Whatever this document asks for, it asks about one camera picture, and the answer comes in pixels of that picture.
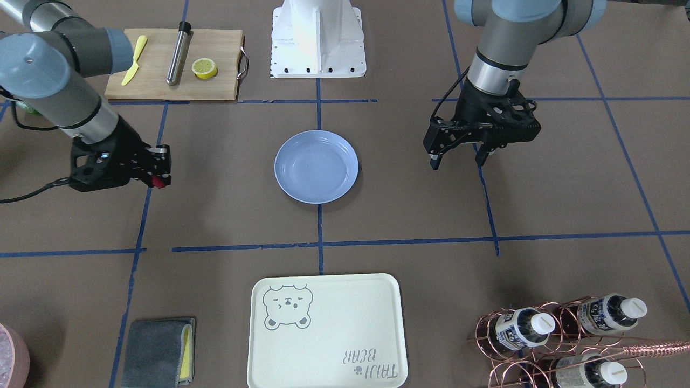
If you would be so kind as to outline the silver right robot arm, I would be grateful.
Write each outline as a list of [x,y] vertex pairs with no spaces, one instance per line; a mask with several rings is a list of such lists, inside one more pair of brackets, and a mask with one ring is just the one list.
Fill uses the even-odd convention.
[[2,92],[71,138],[71,172],[61,183],[81,192],[132,179],[168,186],[169,146],[145,143],[86,80],[131,68],[134,50],[123,30],[97,29],[62,1],[2,1],[2,11],[27,27],[2,34]]

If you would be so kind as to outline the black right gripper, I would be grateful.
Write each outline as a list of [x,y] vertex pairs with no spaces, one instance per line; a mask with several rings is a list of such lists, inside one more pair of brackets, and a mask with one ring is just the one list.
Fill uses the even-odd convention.
[[104,186],[125,186],[131,179],[140,180],[152,188],[153,175],[163,178],[170,186],[171,149],[167,144],[150,147],[124,120],[118,117],[113,133],[105,140],[104,151],[110,153],[102,177]]

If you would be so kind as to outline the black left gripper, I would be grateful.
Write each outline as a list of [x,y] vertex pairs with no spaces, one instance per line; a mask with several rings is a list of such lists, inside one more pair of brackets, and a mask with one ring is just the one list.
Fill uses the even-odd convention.
[[463,143],[480,145],[475,155],[475,161],[479,167],[483,167],[490,155],[499,148],[498,143],[485,142],[485,132],[491,128],[492,124],[483,104],[483,96],[489,94],[472,86],[469,81],[464,82],[464,89],[459,94],[453,117],[450,120],[444,120],[438,116],[442,103],[458,84],[459,82],[456,81],[434,108],[429,118],[429,128],[422,140],[433,170],[439,169],[442,157],[449,150]]

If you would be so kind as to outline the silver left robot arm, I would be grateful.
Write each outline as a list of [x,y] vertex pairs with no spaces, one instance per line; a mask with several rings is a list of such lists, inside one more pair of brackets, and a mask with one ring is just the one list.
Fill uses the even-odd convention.
[[606,1],[456,1],[466,24],[482,27],[480,43],[461,85],[455,113],[433,113],[423,146],[433,170],[458,145],[476,143],[480,167],[510,143],[532,142],[542,127],[536,103],[520,93],[520,80],[541,44],[574,36],[602,19]]

